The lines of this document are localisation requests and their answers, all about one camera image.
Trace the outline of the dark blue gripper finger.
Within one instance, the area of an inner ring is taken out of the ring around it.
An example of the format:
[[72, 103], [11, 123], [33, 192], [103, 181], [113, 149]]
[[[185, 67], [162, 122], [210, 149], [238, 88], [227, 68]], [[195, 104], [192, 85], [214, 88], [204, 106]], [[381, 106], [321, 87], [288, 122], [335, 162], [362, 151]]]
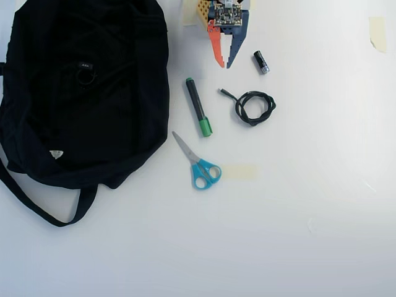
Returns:
[[231, 46], [230, 46], [230, 55], [228, 57], [227, 68], [229, 69], [235, 60], [235, 57], [240, 50], [248, 30], [248, 22], [249, 22], [249, 13], [243, 12], [242, 13], [242, 32], [239, 35], [231, 35]]

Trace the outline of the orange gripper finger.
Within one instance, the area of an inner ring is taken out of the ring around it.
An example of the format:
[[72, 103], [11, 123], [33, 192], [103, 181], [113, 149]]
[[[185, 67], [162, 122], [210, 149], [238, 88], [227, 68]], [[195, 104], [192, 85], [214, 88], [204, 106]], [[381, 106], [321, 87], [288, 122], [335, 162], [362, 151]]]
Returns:
[[207, 26], [208, 35], [212, 44], [213, 54], [216, 62], [221, 68], [225, 67], [221, 49], [221, 30], [215, 26], [215, 21], [210, 20]]

